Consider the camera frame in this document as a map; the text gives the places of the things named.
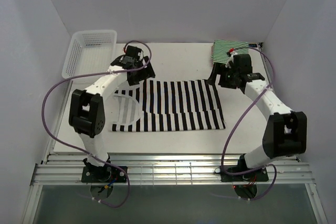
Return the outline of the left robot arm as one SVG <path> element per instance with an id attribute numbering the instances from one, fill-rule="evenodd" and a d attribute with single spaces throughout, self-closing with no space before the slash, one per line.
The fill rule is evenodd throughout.
<path id="1" fill-rule="evenodd" d="M 76 89 L 71 95 L 69 124 L 89 152 L 83 160 L 85 167 L 100 182 L 107 181 L 112 172 L 111 166 L 107 165 L 110 156 L 101 134 L 106 121 L 104 102 L 124 83 L 135 86 L 155 77 L 150 58 L 142 56 L 142 53 L 143 50 L 138 47 L 125 46 L 124 54 L 110 64 L 107 75 L 84 90 Z"/>

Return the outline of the black white striped tank top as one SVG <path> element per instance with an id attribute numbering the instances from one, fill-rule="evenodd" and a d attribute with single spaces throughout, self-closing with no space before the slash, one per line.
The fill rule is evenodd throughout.
<path id="1" fill-rule="evenodd" d="M 112 132 L 175 132 L 225 129 L 221 101 L 206 80 L 146 80 L 117 90 L 118 118 Z"/>

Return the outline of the green striped tank top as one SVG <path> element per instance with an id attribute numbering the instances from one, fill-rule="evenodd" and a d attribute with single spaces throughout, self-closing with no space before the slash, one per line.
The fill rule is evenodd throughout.
<path id="1" fill-rule="evenodd" d="M 215 40 L 213 42 L 212 47 L 211 47 L 212 64 L 215 64 L 215 63 L 226 64 L 229 57 L 230 57 L 227 53 L 232 48 L 245 47 L 245 49 L 240 49 L 236 52 L 240 53 L 240 54 L 247 54 L 248 53 L 248 49 L 247 49 L 248 46 L 249 46 L 248 42 L 220 40 L 220 39 Z"/>

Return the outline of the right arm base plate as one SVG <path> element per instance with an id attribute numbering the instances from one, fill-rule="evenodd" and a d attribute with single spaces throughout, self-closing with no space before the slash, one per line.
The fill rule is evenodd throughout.
<path id="1" fill-rule="evenodd" d="M 220 167 L 215 168 L 214 174 L 221 177 L 221 182 L 267 182 L 269 177 L 267 170 L 265 168 L 259 169 L 257 171 L 237 175 L 241 170 L 237 166 L 224 166 L 224 168 L 229 173 L 234 173 L 235 175 L 228 175 L 222 171 Z"/>

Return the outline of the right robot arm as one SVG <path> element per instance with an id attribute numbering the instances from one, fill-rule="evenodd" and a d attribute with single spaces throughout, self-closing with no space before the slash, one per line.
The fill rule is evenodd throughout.
<path id="1" fill-rule="evenodd" d="M 307 148 L 307 116 L 286 106 L 259 72 L 254 72 L 249 54 L 234 52 L 226 64 L 215 63 L 207 83 L 219 79 L 222 88 L 239 89 L 252 100 L 267 124 L 261 145 L 239 157 L 236 166 L 220 165 L 223 180 L 250 180 L 272 161 L 302 154 Z"/>

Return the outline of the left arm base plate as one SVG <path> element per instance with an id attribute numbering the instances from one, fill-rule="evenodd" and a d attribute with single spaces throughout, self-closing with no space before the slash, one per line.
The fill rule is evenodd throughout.
<path id="1" fill-rule="evenodd" d="M 87 167 L 85 166 L 82 171 L 81 182 L 82 183 L 126 183 L 125 176 L 128 170 L 127 166 L 121 166 L 120 169 L 115 167 Z"/>

